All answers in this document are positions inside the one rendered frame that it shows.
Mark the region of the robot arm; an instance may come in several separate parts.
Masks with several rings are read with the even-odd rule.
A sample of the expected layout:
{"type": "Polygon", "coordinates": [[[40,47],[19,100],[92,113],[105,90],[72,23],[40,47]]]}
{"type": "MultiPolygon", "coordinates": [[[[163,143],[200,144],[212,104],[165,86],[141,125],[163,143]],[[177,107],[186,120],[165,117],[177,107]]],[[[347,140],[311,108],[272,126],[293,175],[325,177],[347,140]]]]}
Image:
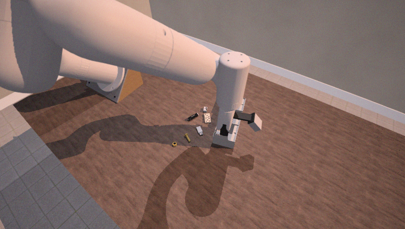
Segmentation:
{"type": "Polygon", "coordinates": [[[0,0],[0,87],[34,94],[58,76],[116,90],[125,68],[182,83],[212,80],[216,102],[241,106],[250,59],[221,56],[116,0],[0,0]]]}

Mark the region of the white domino with black pips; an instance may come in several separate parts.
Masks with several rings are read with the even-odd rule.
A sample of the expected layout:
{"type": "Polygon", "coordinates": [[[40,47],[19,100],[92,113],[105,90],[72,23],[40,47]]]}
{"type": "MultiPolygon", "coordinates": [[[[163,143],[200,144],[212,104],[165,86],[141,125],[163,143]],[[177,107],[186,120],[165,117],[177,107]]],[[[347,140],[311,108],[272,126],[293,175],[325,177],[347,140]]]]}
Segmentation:
{"type": "Polygon", "coordinates": [[[205,120],[205,123],[211,123],[210,113],[204,114],[204,120],[205,120]]]}

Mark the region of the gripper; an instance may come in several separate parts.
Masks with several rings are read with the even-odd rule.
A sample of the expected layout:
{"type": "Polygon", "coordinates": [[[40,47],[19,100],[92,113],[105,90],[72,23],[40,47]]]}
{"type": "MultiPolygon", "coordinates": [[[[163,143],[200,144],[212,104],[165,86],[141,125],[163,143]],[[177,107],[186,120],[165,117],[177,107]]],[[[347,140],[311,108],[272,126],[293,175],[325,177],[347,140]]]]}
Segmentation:
{"type": "MultiPolygon", "coordinates": [[[[238,109],[238,108],[236,108],[238,109]]],[[[223,109],[219,106],[218,119],[216,129],[220,130],[220,135],[228,136],[230,131],[235,110],[223,109]]]]}

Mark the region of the beige rack of three bins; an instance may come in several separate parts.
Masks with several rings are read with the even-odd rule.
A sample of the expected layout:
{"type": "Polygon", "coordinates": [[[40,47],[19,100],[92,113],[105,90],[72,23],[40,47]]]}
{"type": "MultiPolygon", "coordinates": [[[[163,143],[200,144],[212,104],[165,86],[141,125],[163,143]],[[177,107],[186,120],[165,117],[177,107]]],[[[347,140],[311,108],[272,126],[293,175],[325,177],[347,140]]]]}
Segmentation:
{"type": "MultiPolygon", "coordinates": [[[[235,111],[241,112],[241,113],[243,112],[245,100],[246,100],[246,98],[243,98],[241,106],[235,111]]],[[[241,120],[239,120],[239,119],[233,118],[232,125],[231,125],[230,131],[228,133],[228,136],[220,135],[220,130],[215,129],[215,132],[213,134],[213,143],[233,149],[235,140],[236,140],[236,136],[237,136],[237,132],[238,132],[238,128],[240,125],[240,121],[241,120]]]]}

